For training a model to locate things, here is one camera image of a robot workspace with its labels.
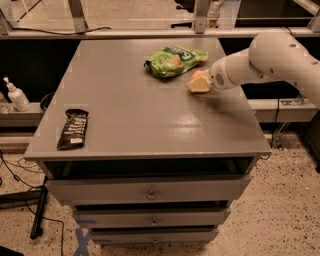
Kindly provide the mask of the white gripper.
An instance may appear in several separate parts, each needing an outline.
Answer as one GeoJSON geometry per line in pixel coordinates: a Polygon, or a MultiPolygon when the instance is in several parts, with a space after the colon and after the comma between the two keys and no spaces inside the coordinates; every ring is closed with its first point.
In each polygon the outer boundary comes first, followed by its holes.
{"type": "Polygon", "coordinates": [[[192,93],[207,93],[211,90],[211,82],[219,90],[228,90],[236,87],[236,84],[228,75],[227,61],[228,57],[225,56],[214,62],[210,69],[195,71],[191,81],[188,83],[189,90],[192,93]]]}

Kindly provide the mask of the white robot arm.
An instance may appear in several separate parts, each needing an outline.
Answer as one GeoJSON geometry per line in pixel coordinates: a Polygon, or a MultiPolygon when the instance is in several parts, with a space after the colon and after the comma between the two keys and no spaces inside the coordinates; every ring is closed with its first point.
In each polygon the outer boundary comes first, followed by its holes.
{"type": "Polygon", "coordinates": [[[320,108],[320,61],[289,32],[270,30],[254,37],[250,46],[196,71],[188,88],[207,93],[252,83],[285,81],[320,108]]]}

